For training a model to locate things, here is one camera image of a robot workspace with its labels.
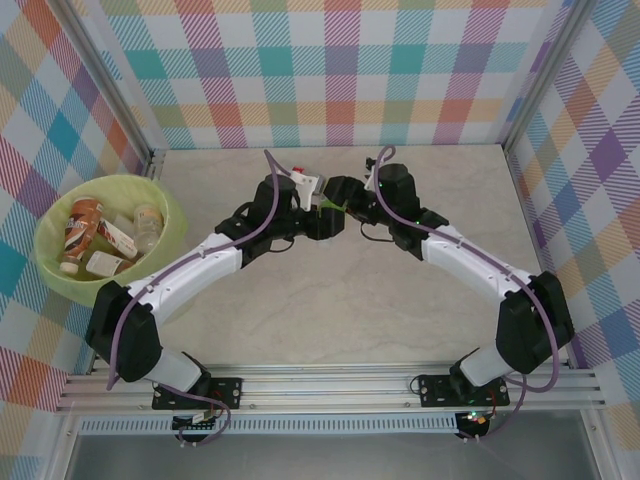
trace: plaid wall panel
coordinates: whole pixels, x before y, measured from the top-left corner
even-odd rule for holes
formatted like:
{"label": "plaid wall panel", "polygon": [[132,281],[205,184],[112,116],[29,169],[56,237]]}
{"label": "plaid wall panel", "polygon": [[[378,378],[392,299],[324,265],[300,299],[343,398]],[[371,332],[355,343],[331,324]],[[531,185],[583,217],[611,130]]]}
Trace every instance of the plaid wall panel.
{"label": "plaid wall panel", "polygon": [[36,221],[60,195],[142,164],[44,0],[0,0],[0,479],[33,478],[89,309],[49,291]]}
{"label": "plaid wall panel", "polygon": [[572,0],[74,4],[151,144],[237,148],[496,143]]}
{"label": "plaid wall panel", "polygon": [[640,466],[640,2],[600,0],[510,159],[619,439]]}

